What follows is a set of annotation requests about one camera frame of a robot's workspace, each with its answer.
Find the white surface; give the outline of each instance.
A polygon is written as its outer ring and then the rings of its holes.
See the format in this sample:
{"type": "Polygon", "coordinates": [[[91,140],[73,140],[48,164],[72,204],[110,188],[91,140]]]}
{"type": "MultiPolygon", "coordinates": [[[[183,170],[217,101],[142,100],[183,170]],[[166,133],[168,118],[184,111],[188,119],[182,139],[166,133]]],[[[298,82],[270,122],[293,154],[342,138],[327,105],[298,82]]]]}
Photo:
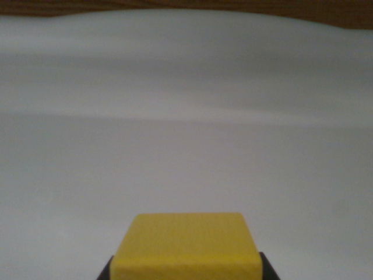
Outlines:
{"type": "Polygon", "coordinates": [[[0,18],[0,279],[95,279],[141,212],[239,211],[282,279],[373,279],[373,32],[0,18]]]}

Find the yellow cube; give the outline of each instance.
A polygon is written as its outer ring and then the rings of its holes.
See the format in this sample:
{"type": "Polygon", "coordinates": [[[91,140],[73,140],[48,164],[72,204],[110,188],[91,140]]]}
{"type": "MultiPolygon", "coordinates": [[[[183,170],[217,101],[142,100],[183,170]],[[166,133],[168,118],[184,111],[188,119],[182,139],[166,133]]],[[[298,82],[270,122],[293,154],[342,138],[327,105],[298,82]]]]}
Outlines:
{"type": "Polygon", "coordinates": [[[141,214],[110,279],[262,280],[262,261],[240,213],[141,214]]]}

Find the black object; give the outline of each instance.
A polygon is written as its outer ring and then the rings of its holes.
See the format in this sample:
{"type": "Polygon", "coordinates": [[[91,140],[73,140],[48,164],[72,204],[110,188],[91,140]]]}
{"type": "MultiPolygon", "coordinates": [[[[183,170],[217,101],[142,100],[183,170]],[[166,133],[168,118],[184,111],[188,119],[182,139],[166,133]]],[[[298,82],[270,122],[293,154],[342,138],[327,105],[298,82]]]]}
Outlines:
{"type": "MultiPolygon", "coordinates": [[[[276,271],[271,266],[269,260],[266,258],[263,252],[259,252],[261,255],[262,264],[263,264],[263,280],[280,280],[279,276],[276,274],[276,271]]],[[[101,274],[98,276],[97,280],[110,280],[110,263],[112,257],[110,258],[107,265],[102,270],[101,274]]]]}
{"type": "Polygon", "coordinates": [[[259,252],[262,258],[263,264],[263,280],[280,280],[280,277],[277,275],[276,271],[271,266],[269,260],[263,252],[259,252]]]}
{"type": "Polygon", "coordinates": [[[110,280],[110,264],[113,256],[110,258],[110,260],[107,262],[104,269],[101,271],[101,274],[98,276],[97,280],[110,280]]]}

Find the yellow block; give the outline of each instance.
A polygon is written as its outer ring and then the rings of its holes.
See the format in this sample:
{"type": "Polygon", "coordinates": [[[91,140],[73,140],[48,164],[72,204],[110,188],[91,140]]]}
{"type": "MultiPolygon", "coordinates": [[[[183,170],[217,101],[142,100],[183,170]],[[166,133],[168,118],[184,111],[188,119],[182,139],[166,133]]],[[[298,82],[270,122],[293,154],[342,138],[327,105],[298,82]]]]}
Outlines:
{"type": "Polygon", "coordinates": [[[110,279],[262,280],[262,261],[240,213],[141,214],[110,279]]]}

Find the wooden surface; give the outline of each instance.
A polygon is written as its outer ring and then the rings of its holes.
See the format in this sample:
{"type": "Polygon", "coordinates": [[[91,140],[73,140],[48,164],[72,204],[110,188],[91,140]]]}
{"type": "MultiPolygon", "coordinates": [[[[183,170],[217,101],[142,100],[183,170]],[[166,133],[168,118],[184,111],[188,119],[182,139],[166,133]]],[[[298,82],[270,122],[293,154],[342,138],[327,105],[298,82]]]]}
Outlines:
{"type": "Polygon", "coordinates": [[[60,16],[123,9],[227,10],[373,29],[373,0],[0,0],[2,15],[60,16]]]}

